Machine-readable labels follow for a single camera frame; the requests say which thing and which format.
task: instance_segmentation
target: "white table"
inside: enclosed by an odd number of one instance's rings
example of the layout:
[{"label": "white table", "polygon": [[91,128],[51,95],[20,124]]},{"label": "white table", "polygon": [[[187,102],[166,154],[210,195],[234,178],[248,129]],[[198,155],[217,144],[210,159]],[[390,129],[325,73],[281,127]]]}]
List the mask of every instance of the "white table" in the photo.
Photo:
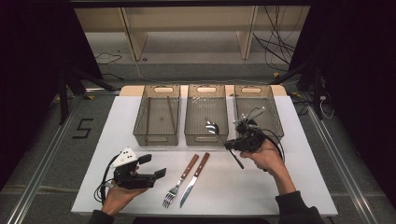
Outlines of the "white table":
[{"label": "white table", "polygon": [[[153,174],[166,168],[166,176],[158,179],[154,188],[136,197],[121,212],[134,217],[265,217],[278,215],[274,179],[259,170],[249,159],[241,159],[242,170],[223,147],[187,147],[184,138],[186,97],[180,101],[179,144],[177,147],[140,147],[134,136],[134,122],[141,97],[116,97],[107,118],[87,174],[81,184],[72,212],[88,215],[101,204],[93,192],[102,181],[109,161],[127,146],[137,156],[152,154],[152,161],[142,164],[139,174]],[[286,165],[307,206],[316,206],[322,216],[337,215],[331,195],[323,181],[318,165],[308,145],[304,130],[288,96],[276,96],[276,106],[284,131],[281,142],[285,149]],[[235,138],[233,129],[233,99],[227,98],[230,123],[229,139]],[[181,195],[190,182],[190,172],[179,189],[179,194],[169,208],[164,208],[163,198],[175,186],[193,154],[200,158],[210,153],[189,198],[179,207]],[[110,169],[108,178],[113,177]]]}]

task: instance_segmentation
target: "storage bin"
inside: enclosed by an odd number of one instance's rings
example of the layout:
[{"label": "storage bin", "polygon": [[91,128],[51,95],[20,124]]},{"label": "storage bin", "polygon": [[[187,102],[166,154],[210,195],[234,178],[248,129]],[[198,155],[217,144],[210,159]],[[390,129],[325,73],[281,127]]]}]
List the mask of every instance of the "storage bin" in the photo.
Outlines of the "storage bin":
[{"label": "storage bin", "polygon": [[141,147],[177,146],[180,86],[145,86],[134,124]]},{"label": "storage bin", "polygon": [[271,86],[235,85],[234,99],[235,115],[237,116],[235,119],[239,119],[242,114],[247,116],[255,107],[262,108],[264,106],[264,112],[253,120],[256,121],[266,135],[277,142],[274,137],[275,134],[280,141],[284,134]]},{"label": "storage bin", "polygon": [[[219,135],[210,133],[206,122],[219,126]],[[227,102],[224,85],[190,85],[184,134],[187,146],[223,147],[228,137]]]}]

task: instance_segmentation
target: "metal spoon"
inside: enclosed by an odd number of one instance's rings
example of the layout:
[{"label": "metal spoon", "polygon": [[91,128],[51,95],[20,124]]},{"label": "metal spoon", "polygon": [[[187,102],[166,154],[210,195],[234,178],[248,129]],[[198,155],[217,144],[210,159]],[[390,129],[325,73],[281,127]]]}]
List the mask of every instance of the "metal spoon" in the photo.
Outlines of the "metal spoon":
[{"label": "metal spoon", "polygon": [[[216,134],[216,135],[219,137],[219,139],[221,140],[221,142],[223,143],[223,145],[224,145],[224,141],[221,139],[221,137],[220,137],[220,135],[219,135],[219,126],[218,126],[217,123],[208,120],[208,121],[206,122],[205,127],[207,128],[207,130],[208,130],[210,133]],[[233,152],[232,149],[230,149],[230,152],[231,152],[231,155],[233,155],[233,158],[236,160],[236,162],[238,162],[239,166],[240,166],[242,169],[244,169],[244,168],[245,168],[244,165],[242,164],[242,162],[241,162],[240,160],[238,160],[238,158],[236,158],[235,153]]]}]

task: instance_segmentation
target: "fork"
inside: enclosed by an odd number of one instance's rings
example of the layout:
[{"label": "fork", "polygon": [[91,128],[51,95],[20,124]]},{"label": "fork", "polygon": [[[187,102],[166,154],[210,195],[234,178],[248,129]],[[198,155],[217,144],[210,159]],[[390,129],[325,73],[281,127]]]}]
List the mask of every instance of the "fork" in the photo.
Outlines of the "fork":
[{"label": "fork", "polygon": [[195,162],[198,160],[199,156],[197,154],[195,154],[189,165],[187,166],[186,170],[184,170],[183,175],[181,176],[181,178],[177,181],[177,184],[175,185],[174,188],[170,189],[168,191],[168,193],[166,194],[165,198],[163,199],[163,207],[168,208],[169,204],[171,204],[171,202],[173,201],[173,199],[175,198],[176,194],[177,194],[177,190],[178,187],[181,185],[181,183],[183,183],[184,179],[186,178],[186,176],[189,174],[192,166],[194,166]]}]

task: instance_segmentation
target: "knife with wooden handle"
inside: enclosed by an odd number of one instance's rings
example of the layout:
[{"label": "knife with wooden handle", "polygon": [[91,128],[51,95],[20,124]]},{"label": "knife with wooden handle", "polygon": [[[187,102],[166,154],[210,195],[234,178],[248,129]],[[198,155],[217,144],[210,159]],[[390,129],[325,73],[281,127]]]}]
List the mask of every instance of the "knife with wooden handle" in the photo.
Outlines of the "knife with wooden handle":
[{"label": "knife with wooden handle", "polygon": [[184,202],[186,202],[186,200],[187,200],[187,197],[189,197],[190,192],[191,192],[192,188],[194,187],[195,181],[198,179],[199,174],[202,172],[202,169],[204,168],[205,163],[207,162],[207,159],[209,159],[209,156],[210,156],[210,154],[206,152],[204,157],[201,160],[201,163],[199,163],[199,166],[198,166],[197,170],[195,171],[195,174],[192,177],[190,184],[187,186],[186,190],[183,193],[183,196],[181,197],[180,207],[183,206]]}]

